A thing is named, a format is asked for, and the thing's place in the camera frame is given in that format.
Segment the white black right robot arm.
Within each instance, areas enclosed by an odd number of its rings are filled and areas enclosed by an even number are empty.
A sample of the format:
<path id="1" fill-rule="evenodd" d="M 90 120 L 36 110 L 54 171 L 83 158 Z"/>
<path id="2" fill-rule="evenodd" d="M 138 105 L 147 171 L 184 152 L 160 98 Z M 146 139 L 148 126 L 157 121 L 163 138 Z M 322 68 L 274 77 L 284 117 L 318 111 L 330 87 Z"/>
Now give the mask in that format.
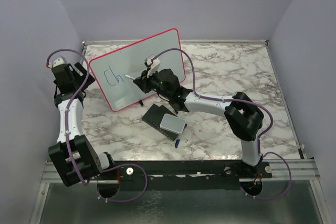
<path id="1" fill-rule="evenodd" d="M 204 112 L 225 118 L 234 135 L 241 140 L 242 173 L 246 177 L 254 177 L 259 173 L 262 157 L 257 133 L 262 127 L 264 114 L 246 94 L 237 92 L 227 98 L 197 95 L 193 90 L 183 87 L 171 69 L 163 69 L 150 76 L 144 70 L 132 82 L 143 93 L 154 91 L 167 99 L 176 112 Z"/>

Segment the aluminium table edge frame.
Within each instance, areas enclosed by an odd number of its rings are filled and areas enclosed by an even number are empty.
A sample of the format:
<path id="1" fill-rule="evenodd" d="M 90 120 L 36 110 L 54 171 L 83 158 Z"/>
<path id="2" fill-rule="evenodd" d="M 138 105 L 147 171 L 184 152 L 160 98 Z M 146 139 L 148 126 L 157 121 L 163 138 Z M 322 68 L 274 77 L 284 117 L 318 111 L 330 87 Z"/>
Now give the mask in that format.
<path id="1" fill-rule="evenodd" d="M 288 112 L 280 75 L 262 42 L 211 43 L 182 41 L 186 78 L 183 85 L 212 95 L 246 93 L 265 106 L 263 126 L 271 126 L 261 137 L 261 151 L 269 159 L 298 159 L 299 143 Z M 240 159 L 240 140 L 228 123 L 206 113 L 179 113 L 187 128 L 175 145 L 165 135 L 143 122 L 151 105 L 166 105 L 152 96 L 119 112 L 109 108 L 97 84 L 86 90 L 82 113 L 83 133 L 97 153 L 108 152 L 116 161 L 186 161 Z"/>

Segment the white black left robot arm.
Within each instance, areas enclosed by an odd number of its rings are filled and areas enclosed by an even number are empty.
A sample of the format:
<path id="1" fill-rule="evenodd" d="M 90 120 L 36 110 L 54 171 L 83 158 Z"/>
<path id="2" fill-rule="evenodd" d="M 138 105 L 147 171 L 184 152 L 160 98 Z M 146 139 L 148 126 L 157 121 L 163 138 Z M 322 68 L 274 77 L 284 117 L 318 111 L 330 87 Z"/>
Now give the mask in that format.
<path id="1" fill-rule="evenodd" d="M 80 63 L 72 66 L 62 56 L 52 63 L 51 71 L 57 88 L 54 103 L 60 113 L 60 130 L 48 155 L 62 182 L 68 187 L 79 183 L 77 172 L 85 182 L 99 175 L 112 178 L 116 166 L 111 155 L 97 154 L 82 130 L 85 89 L 95 82 L 94 77 Z"/>

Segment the pink framed whiteboard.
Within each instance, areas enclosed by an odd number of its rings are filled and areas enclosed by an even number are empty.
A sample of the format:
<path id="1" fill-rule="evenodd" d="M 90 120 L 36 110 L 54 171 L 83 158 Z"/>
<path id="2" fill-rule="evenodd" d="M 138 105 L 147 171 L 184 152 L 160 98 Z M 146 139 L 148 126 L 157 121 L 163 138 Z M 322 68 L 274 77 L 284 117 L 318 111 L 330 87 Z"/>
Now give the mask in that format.
<path id="1" fill-rule="evenodd" d="M 170 48 L 181 48 L 179 31 L 171 28 L 89 61 L 92 75 L 113 112 L 155 95 L 143 93 L 133 78 L 146 70 L 145 61 Z"/>

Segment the blue marker cap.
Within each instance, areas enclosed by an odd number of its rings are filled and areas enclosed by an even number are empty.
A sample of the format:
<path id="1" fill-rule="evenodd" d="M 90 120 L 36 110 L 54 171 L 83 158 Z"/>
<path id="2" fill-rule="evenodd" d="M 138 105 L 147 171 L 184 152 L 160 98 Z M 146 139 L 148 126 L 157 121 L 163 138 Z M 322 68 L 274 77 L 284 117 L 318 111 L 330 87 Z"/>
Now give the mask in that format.
<path id="1" fill-rule="evenodd" d="M 175 144 L 174 144 L 174 147 L 178 148 L 179 143 L 180 143 L 180 139 L 177 139 L 176 142 L 175 142 Z"/>

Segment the blue handled pliers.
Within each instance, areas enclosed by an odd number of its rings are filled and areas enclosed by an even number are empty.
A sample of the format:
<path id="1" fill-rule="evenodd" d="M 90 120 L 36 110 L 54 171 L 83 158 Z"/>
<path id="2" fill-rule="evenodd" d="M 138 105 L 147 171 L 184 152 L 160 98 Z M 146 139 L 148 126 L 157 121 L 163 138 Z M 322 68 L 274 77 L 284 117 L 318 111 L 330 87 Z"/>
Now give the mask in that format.
<path id="1" fill-rule="evenodd" d="M 175 114 L 177 115 L 178 114 L 178 110 L 176 109 L 176 106 L 172 105 L 171 107 L 173 108 Z"/>

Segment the black front mounting rail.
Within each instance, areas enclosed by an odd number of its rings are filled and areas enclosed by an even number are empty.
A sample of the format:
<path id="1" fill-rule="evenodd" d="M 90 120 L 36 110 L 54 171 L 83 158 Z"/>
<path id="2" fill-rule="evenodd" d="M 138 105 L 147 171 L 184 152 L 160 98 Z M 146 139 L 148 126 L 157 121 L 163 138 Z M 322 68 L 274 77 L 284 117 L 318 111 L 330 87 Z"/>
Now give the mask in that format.
<path id="1" fill-rule="evenodd" d="M 261 162 L 249 168 L 241 160 L 212 161 L 115 161 L 121 191 L 240 190 L 241 182 L 272 178 Z"/>

